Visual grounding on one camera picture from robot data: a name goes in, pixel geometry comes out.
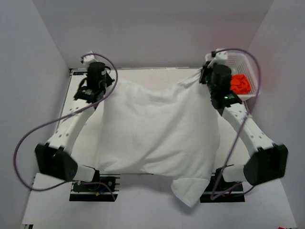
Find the white t shirt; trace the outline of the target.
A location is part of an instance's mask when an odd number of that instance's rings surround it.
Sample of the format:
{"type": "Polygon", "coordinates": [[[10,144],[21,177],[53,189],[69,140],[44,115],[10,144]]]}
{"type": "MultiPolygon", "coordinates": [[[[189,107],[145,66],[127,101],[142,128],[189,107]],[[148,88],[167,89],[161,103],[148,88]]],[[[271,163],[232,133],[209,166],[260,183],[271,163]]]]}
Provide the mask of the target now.
{"type": "Polygon", "coordinates": [[[199,78],[195,73],[162,91],[119,80],[103,102],[99,170],[171,177],[173,194],[193,207],[220,145],[218,116],[199,78]]]}

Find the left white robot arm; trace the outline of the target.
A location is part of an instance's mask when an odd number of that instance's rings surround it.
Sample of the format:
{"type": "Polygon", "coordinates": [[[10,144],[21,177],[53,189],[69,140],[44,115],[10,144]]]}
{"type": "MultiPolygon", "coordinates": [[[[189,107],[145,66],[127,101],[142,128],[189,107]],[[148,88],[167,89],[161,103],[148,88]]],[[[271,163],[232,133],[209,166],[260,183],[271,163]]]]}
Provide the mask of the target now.
{"type": "Polygon", "coordinates": [[[100,187],[99,171],[78,163],[72,156],[73,146],[88,119],[104,99],[107,87],[114,82],[110,68],[102,62],[91,62],[86,77],[73,97],[71,115],[61,122],[45,144],[37,144],[36,159],[40,173],[64,181],[82,181],[89,190],[100,187]]]}

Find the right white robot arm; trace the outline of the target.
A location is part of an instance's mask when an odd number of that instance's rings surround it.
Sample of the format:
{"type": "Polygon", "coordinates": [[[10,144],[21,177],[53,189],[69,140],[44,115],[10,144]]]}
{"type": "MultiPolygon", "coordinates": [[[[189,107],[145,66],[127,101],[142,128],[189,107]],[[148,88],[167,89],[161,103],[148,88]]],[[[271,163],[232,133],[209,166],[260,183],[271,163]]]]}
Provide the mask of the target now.
{"type": "Polygon", "coordinates": [[[211,102],[219,115],[236,131],[249,154],[244,165],[228,166],[215,178],[220,190],[233,182],[248,182],[257,186],[285,175],[288,149],[276,144],[258,127],[248,114],[242,100],[230,89],[232,70],[223,64],[207,62],[201,70],[200,83],[207,85],[211,102]]]}

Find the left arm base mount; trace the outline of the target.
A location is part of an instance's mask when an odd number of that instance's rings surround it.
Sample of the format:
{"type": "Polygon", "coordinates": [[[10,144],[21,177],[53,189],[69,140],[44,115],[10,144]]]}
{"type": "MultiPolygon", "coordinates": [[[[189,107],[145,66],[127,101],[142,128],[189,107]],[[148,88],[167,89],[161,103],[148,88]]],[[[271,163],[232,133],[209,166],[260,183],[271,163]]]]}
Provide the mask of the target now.
{"type": "Polygon", "coordinates": [[[88,185],[73,182],[70,202],[114,202],[120,188],[120,175],[100,175],[99,184],[88,185]]]}

